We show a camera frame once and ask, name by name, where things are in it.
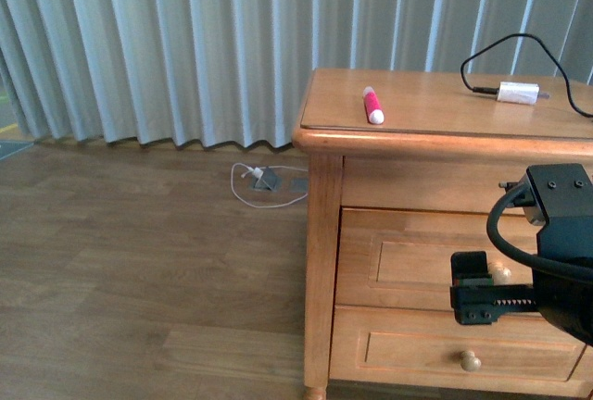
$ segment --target white curtain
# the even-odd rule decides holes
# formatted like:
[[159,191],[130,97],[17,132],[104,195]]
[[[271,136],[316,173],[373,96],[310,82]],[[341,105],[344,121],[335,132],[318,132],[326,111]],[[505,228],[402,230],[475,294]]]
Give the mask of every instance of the white curtain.
[[[0,0],[0,74],[36,138],[290,142],[312,69],[457,71],[511,32],[593,75],[593,0]],[[530,41],[474,72],[557,74]]]

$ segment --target black cable harness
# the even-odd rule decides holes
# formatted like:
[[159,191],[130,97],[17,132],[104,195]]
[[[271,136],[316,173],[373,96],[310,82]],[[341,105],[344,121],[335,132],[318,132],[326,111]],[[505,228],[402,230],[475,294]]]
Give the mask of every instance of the black cable harness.
[[556,65],[556,67],[558,67],[558,71],[561,73],[562,77],[564,78],[564,83],[566,84],[566,95],[568,96],[568,103],[571,105],[571,107],[573,108],[573,110],[575,112],[577,112],[579,115],[582,115],[582,116],[584,116],[586,118],[593,118],[593,113],[587,113],[586,111],[582,110],[574,102],[573,93],[571,91],[571,84],[568,81],[568,76],[564,72],[564,69],[562,68],[562,65],[560,65],[560,62],[558,62],[558,60],[556,60],[556,57],[554,57],[554,55],[548,50],[548,48],[546,47],[546,45],[543,43],[543,41],[540,38],[538,38],[534,34],[530,34],[528,32],[516,32],[516,33],[513,33],[513,34],[509,34],[508,36],[505,36],[502,39],[498,39],[493,44],[490,44],[489,46],[487,46],[483,50],[480,50],[477,53],[475,53],[474,55],[471,55],[467,59],[465,59],[463,61],[463,63],[461,64],[461,79],[463,80],[463,83],[465,84],[465,86],[469,90],[471,90],[472,92],[474,92],[474,93],[494,94],[494,95],[498,94],[498,88],[492,88],[492,87],[472,87],[472,85],[470,85],[470,83],[467,82],[467,78],[465,77],[465,66],[469,62],[471,62],[472,60],[476,59],[478,56],[480,56],[483,53],[485,53],[486,51],[494,48],[498,44],[502,44],[503,42],[505,42],[505,41],[507,41],[507,40],[509,40],[510,38],[513,38],[513,37],[526,37],[528,39],[533,39],[534,41],[536,41],[542,47],[542,49],[546,52],[546,54],[548,55],[548,57],[550,59],[552,59],[552,62],[554,62],[554,64]]
[[515,247],[502,238],[498,231],[498,220],[504,209],[518,197],[531,192],[527,182],[520,183],[510,189],[494,204],[486,222],[486,233],[492,244],[504,255],[520,264],[533,270],[571,281],[584,283],[593,282],[593,269],[576,266],[574,264],[561,263],[553,259],[542,258],[541,256],[530,255],[527,252]]

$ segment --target wooden drawer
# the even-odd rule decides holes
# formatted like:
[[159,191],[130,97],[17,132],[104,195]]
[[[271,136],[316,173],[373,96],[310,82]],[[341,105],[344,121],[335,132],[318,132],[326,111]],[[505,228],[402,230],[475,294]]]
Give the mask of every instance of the wooden drawer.
[[[518,393],[587,395],[572,380],[584,345],[543,319],[460,326],[443,312],[337,306],[330,377]],[[473,351],[482,366],[461,368]]]
[[[488,213],[503,195],[499,182],[518,181],[528,166],[541,163],[537,158],[447,162],[346,157],[342,206]],[[593,169],[593,164],[583,165]],[[509,212],[523,213],[516,208]]]
[[[503,217],[501,233],[536,252],[537,227]],[[486,216],[344,209],[336,303],[353,306],[450,310],[450,257],[486,250],[488,261],[511,276],[500,283],[531,283],[531,269],[502,255],[486,236]]]

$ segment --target pink marker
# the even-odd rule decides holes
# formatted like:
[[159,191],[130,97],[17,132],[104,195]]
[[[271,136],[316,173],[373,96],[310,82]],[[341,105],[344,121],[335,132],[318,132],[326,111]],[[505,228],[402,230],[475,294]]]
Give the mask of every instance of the pink marker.
[[365,88],[362,92],[362,98],[364,99],[364,108],[367,110],[369,122],[376,125],[383,124],[385,116],[374,89],[372,87]]

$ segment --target hardwood floorboard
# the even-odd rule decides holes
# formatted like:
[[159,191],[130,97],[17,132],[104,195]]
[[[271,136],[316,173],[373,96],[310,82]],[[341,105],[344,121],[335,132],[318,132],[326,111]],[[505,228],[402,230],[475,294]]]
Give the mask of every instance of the hardwood floorboard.
[[[60,144],[0,161],[1,399],[300,400],[307,204],[243,205],[235,162],[307,166]],[[249,200],[297,196],[253,192],[242,172]],[[341,381],[328,394],[546,398]]]

